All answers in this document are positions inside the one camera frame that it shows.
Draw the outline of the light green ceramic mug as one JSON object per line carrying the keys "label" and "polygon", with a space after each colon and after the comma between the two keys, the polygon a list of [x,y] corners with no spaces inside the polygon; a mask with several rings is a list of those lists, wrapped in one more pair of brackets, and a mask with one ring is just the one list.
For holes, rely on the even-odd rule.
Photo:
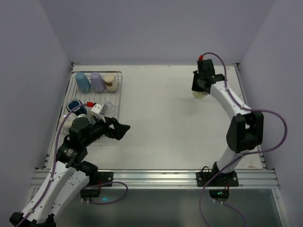
{"label": "light green ceramic mug", "polygon": [[197,91],[192,91],[192,95],[196,99],[202,99],[209,95],[207,92],[197,92]]}

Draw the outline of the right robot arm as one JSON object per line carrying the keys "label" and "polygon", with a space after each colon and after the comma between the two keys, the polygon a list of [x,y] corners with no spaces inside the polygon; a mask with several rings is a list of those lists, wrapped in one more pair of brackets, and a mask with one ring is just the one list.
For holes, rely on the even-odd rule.
{"label": "right robot arm", "polygon": [[214,162],[208,172],[201,172],[205,182],[215,182],[223,177],[232,177],[243,156],[263,141],[264,115],[252,111],[241,101],[229,86],[223,74],[216,74],[212,60],[200,56],[197,70],[193,72],[192,94],[195,98],[211,95],[230,118],[226,134],[227,148],[221,158]]}

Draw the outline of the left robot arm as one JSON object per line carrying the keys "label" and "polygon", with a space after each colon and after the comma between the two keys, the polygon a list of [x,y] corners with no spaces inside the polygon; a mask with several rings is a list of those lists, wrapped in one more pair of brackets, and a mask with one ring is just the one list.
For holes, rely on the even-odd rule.
{"label": "left robot arm", "polygon": [[105,118],[95,124],[87,117],[75,119],[45,181],[30,203],[11,215],[10,223],[15,227],[54,227],[73,198],[97,181],[98,167],[84,161],[87,147],[102,136],[121,140],[130,128],[116,118]]}

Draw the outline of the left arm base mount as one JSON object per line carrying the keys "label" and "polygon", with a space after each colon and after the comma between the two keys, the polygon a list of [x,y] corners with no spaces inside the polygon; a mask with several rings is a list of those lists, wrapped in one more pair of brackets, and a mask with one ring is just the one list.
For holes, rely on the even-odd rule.
{"label": "left arm base mount", "polygon": [[101,194],[101,186],[93,187],[103,183],[110,183],[106,187],[111,187],[113,181],[113,172],[95,172],[89,178],[89,183],[80,191],[80,197],[84,200],[92,201],[92,198],[98,198]]}

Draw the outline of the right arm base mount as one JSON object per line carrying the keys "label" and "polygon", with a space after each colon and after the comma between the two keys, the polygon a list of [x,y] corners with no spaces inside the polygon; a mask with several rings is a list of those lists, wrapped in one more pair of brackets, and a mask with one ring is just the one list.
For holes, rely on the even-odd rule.
{"label": "right arm base mount", "polygon": [[[196,172],[196,183],[198,187],[204,187],[215,172],[204,166],[201,171]],[[217,201],[227,201],[230,196],[230,187],[238,187],[239,181],[235,171],[227,174],[219,174],[207,187],[221,187],[221,189],[209,190],[209,195]]]}

